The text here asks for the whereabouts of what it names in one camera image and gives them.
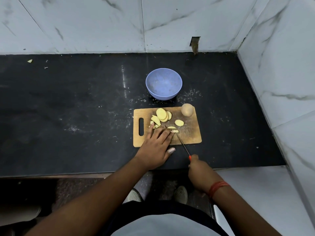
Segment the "knife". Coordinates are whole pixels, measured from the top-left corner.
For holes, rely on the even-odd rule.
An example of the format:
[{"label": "knife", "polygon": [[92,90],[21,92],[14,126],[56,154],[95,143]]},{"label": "knife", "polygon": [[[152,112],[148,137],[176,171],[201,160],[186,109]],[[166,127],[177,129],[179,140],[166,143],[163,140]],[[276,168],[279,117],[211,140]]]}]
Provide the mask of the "knife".
[{"label": "knife", "polygon": [[187,148],[185,147],[185,144],[183,143],[183,141],[179,138],[179,136],[176,134],[176,136],[178,137],[180,143],[183,145],[183,147],[185,148],[185,150],[187,151],[188,155],[189,155],[189,160],[191,161],[191,155],[189,154]]}]

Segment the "red thread bracelet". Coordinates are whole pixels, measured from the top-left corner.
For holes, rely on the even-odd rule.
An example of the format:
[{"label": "red thread bracelet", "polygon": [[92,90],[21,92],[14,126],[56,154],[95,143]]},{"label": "red thread bracelet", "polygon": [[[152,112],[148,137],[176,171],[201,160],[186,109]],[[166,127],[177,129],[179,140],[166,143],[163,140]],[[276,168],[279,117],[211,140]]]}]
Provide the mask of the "red thread bracelet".
[{"label": "red thread bracelet", "polygon": [[212,198],[215,192],[222,186],[229,186],[229,184],[226,183],[225,181],[219,181],[219,182],[213,183],[213,185],[210,187],[210,190],[208,192],[208,196]]}]

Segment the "foot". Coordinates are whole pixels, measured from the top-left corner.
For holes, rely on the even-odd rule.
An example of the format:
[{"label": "foot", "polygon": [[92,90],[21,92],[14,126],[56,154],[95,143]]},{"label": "foot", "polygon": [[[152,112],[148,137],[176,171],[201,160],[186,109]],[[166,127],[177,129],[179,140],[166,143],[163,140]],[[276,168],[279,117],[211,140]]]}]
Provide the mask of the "foot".
[{"label": "foot", "polygon": [[128,196],[124,202],[129,202],[129,201],[133,201],[133,200],[136,202],[142,202],[143,201],[140,193],[136,189],[132,189],[129,192],[129,194],[128,194]]},{"label": "foot", "polygon": [[176,202],[187,204],[188,194],[185,186],[179,186],[174,192],[174,200]]}]

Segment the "hand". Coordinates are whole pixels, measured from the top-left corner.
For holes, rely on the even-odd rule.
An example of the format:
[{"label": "hand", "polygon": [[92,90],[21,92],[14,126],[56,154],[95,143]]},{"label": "hand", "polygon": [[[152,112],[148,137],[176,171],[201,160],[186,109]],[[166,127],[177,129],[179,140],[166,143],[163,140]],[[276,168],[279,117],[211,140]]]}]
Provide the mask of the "hand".
[{"label": "hand", "polygon": [[208,193],[213,183],[223,181],[206,162],[198,159],[198,155],[191,156],[188,177],[194,187]]},{"label": "hand", "polygon": [[169,129],[165,129],[165,127],[159,127],[152,135],[153,126],[154,123],[151,124],[146,139],[135,156],[135,159],[140,160],[144,164],[146,170],[153,170],[163,165],[175,151],[173,147],[166,150],[174,133]]}]

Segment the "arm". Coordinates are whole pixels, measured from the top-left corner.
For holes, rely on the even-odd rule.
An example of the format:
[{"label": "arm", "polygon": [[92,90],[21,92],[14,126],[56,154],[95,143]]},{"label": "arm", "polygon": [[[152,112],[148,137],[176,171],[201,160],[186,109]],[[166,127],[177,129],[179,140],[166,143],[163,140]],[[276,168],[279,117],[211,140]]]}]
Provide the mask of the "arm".
[{"label": "arm", "polygon": [[[206,162],[200,161],[197,155],[191,156],[188,176],[193,185],[205,193],[208,193],[213,183],[224,181]],[[281,236],[232,187],[220,187],[212,199],[236,236]]]},{"label": "arm", "polygon": [[50,214],[26,236],[95,235],[140,178],[148,170],[161,166],[170,156],[171,151],[166,149],[174,134],[161,127],[152,135],[153,126],[150,126],[143,145],[130,162],[87,193]]}]

